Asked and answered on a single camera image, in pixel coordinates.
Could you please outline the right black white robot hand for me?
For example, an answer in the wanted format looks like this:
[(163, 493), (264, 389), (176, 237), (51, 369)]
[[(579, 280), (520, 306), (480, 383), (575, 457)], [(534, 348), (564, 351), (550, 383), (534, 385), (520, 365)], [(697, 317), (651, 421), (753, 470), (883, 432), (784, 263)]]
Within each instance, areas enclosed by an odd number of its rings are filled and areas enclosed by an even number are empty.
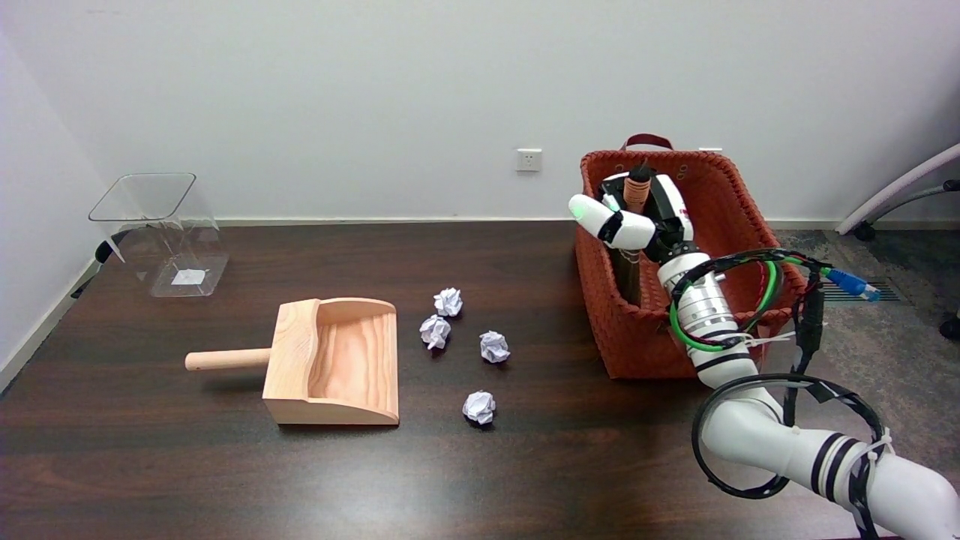
[[(641, 211), (627, 209), (628, 180), (648, 187)], [(580, 228), (610, 249), (643, 251), (658, 264), (698, 251), (678, 187), (669, 175), (649, 167), (610, 175), (600, 182), (598, 197), (575, 194), (567, 208)]]

